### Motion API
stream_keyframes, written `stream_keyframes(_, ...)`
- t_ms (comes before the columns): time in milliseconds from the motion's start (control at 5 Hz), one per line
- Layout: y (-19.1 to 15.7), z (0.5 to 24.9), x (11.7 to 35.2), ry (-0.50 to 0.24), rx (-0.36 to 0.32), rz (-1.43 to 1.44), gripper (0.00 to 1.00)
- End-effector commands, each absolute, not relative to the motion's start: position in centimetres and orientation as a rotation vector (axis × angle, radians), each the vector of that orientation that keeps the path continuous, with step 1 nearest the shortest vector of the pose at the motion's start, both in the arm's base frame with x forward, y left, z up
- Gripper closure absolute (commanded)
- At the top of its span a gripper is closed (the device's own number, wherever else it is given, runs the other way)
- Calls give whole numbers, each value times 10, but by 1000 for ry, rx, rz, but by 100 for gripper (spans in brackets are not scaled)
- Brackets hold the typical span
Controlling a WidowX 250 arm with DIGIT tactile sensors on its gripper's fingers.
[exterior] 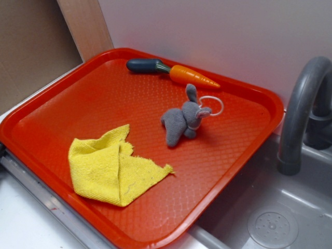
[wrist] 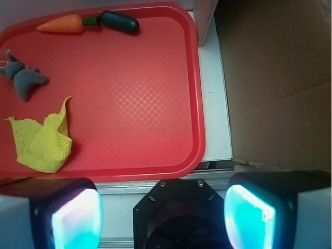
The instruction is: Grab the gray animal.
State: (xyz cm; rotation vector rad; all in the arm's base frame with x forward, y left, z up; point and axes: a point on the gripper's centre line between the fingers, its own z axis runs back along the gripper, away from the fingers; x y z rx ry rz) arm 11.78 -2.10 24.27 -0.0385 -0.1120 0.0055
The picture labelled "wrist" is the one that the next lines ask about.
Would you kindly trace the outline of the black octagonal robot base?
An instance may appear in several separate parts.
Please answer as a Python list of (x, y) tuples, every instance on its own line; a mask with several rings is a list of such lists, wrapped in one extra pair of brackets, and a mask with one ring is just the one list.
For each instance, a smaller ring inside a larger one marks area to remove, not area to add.
[(133, 208), (134, 248), (231, 248), (224, 199), (202, 179), (160, 180)]

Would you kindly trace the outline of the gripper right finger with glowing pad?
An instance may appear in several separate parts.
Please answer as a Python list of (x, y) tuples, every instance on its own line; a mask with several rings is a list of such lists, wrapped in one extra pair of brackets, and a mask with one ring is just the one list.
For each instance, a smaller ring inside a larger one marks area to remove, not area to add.
[(224, 219), (233, 248), (331, 248), (331, 174), (235, 173)]

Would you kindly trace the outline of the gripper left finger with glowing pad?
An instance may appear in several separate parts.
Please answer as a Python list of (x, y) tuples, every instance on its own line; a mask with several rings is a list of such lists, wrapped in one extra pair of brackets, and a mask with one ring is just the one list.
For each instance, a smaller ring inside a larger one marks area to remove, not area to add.
[(98, 248), (102, 227), (88, 178), (1, 178), (1, 248)]

